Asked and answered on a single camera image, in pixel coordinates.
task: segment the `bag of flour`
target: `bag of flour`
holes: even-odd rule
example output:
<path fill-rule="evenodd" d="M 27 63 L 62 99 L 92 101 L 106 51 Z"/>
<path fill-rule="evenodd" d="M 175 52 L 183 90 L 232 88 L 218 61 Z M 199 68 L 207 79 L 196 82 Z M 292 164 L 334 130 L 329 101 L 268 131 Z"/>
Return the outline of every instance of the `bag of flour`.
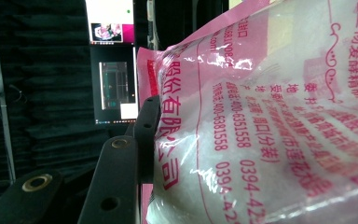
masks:
<path fill-rule="evenodd" d="M 149 223 L 358 223 L 358 0 L 246 0 L 138 72 Z"/>

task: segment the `display screen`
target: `display screen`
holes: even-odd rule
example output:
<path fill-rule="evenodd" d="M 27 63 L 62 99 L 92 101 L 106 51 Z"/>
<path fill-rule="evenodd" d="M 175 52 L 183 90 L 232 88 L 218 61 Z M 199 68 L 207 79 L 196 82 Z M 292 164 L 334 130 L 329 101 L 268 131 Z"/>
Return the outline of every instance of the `display screen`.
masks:
<path fill-rule="evenodd" d="M 132 0 L 86 0 L 91 45 L 133 44 Z"/>
<path fill-rule="evenodd" d="M 91 49 L 96 124 L 135 122 L 138 91 L 135 48 Z"/>
<path fill-rule="evenodd" d="M 239 5 L 241 2 L 242 2 L 242 0 L 229 0 L 228 8 L 232 9 L 232 8 L 236 7 L 237 5 Z"/>

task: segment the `dark background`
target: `dark background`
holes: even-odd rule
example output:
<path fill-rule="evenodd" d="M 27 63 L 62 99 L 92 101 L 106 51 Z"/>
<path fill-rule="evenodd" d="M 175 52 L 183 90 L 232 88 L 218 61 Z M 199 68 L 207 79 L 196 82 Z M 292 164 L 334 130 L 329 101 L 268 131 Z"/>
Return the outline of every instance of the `dark background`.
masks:
<path fill-rule="evenodd" d="M 135 10 L 144 47 L 145 2 Z M 84 0 L 0 0 L 0 57 L 17 177 L 40 168 L 73 175 L 94 166 L 104 141 L 125 132 L 94 125 Z M 0 195 L 8 186 L 0 116 Z"/>

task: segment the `round hole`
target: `round hole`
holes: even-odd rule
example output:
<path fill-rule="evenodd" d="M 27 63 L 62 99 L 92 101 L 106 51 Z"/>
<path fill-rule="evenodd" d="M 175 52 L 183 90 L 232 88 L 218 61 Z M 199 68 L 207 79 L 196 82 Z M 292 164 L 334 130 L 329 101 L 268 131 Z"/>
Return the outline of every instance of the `round hole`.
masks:
<path fill-rule="evenodd" d="M 25 183 L 22 185 L 22 190 L 25 192 L 34 192 L 43 189 L 50 183 L 52 179 L 53 177 L 49 174 L 34 176 L 25 181 Z"/>
<path fill-rule="evenodd" d="M 118 198 L 107 198 L 101 202 L 104 211 L 111 211 L 118 207 Z"/>
<path fill-rule="evenodd" d="M 129 142 L 126 139 L 116 139 L 112 142 L 112 147 L 115 148 L 122 148 L 126 147 L 129 144 Z"/>
<path fill-rule="evenodd" d="M 37 179 L 31 181 L 30 185 L 34 188 L 37 188 L 41 185 L 43 185 L 46 182 L 46 179 L 42 178 L 42 177 L 38 177 Z"/>

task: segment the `plastic bag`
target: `plastic bag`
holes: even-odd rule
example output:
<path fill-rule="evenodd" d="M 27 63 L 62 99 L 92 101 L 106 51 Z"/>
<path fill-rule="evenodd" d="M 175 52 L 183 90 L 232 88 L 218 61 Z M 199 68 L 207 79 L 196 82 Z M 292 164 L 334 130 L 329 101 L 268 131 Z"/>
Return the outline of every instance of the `plastic bag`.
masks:
<path fill-rule="evenodd" d="M 149 223 L 358 223 L 358 0 L 247 0 L 138 71 Z"/>

